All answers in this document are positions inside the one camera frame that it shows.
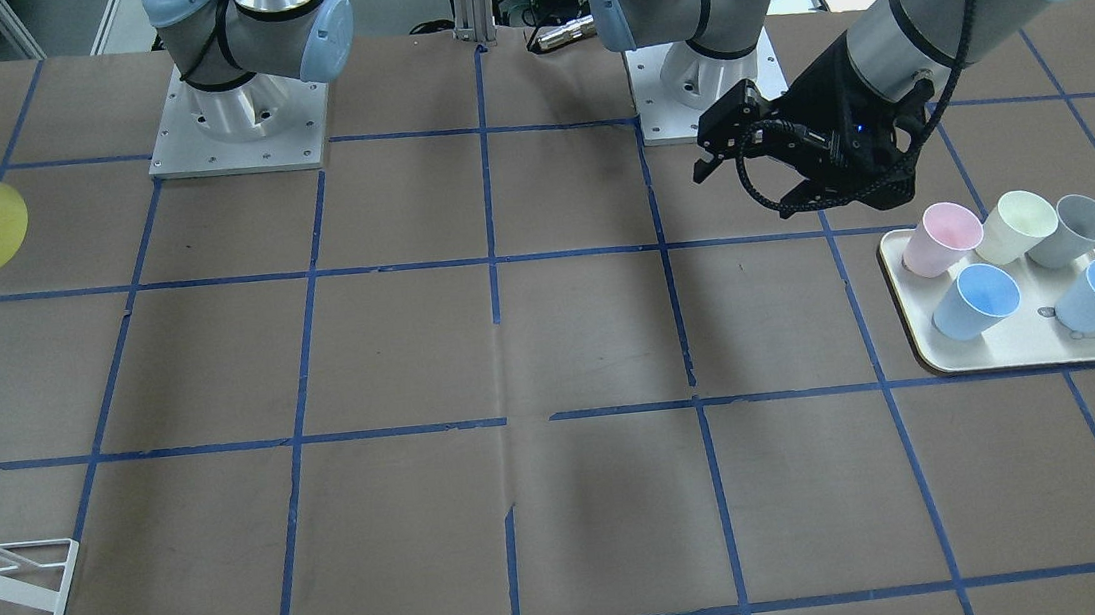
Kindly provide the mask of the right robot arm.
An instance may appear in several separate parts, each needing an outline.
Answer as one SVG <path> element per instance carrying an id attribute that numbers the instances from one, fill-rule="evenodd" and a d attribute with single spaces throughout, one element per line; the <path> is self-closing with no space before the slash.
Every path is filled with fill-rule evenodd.
<path id="1" fill-rule="evenodd" d="M 141 0 L 164 50 L 25 63 L 0 175 L 129 165 L 182 186 L 328 165 L 349 0 Z"/>

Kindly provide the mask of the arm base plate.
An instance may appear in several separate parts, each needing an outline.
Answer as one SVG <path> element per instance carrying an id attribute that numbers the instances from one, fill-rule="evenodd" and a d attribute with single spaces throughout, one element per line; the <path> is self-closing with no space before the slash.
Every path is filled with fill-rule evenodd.
<path id="1" fill-rule="evenodd" d="M 695 143 L 700 116 L 741 80 L 751 79 L 762 98 L 772 101 L 787 92 L 787 80 L 766 30 L 760 32 L 754 47 L 734 60 L 706 57 L 685 42 L 623 53 L 643 142 Z"/>
<path id="2" fill-rule="evenodd" d="M 149 173 L 158 179 L 322 169 L 330 88 L 256 74 L 234 90 L 205 92 L 171 70 Z"/>

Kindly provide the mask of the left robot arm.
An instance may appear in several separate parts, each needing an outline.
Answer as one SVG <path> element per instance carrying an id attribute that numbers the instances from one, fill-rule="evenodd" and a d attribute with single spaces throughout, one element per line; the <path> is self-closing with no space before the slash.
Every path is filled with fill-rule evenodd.
<path id="1" fill-rule="evenodd" d="M 588 0 L 606 49 L 673 45 L 724 63 L 754 54 L 771 0 Z M 877 0 L 766 98 L 736 79 L 700 84 L 695 182 L 730 161 L 744 192 L 779 216 L 850 202 L 887 211 L 917 194 L 917 161 L 968 67 L 1065 0 Z"/>

